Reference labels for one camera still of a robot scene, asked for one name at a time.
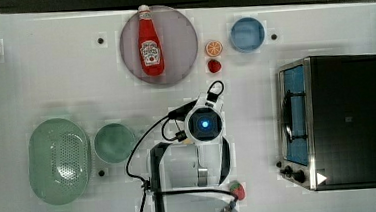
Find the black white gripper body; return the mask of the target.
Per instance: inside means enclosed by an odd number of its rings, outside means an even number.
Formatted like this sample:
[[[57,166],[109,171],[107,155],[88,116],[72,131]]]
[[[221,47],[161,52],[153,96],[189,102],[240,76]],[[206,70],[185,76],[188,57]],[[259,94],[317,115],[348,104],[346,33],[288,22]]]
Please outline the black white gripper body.
[[[223,99],[215,93],[201,93],[195,104],[196,107],[212,108],[220,113],[223,108]]]

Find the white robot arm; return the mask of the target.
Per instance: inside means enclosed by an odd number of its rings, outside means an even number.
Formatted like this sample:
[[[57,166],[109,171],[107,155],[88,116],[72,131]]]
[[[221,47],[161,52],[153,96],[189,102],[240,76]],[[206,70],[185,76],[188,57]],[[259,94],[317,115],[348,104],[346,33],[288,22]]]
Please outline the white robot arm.
[[[230,145],[224,137],[223,100],[211,91],[170,111],[168,118],[184,123],[177,142],[151,149],[147,171],[155,212],[166,212],[164,196],[221,185],[230,172]]]

